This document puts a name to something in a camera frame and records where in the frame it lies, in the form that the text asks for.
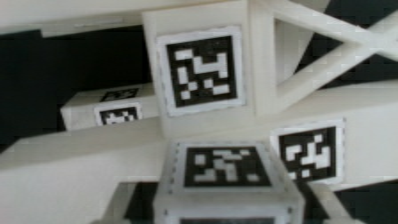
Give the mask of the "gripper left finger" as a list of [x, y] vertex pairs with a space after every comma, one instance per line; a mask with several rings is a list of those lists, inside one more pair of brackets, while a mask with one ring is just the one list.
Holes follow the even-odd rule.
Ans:
[[102, 216], [90, 224], [154, 224], [156, 187], [156, 182], [122, 182], [113, 191]]

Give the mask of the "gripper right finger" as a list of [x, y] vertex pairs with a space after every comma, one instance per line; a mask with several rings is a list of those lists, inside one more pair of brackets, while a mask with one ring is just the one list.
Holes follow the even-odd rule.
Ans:
[[308, 188], [328, 216], [321, 224], [365, 224], [349, 216], [328, 185], [310, 183]]

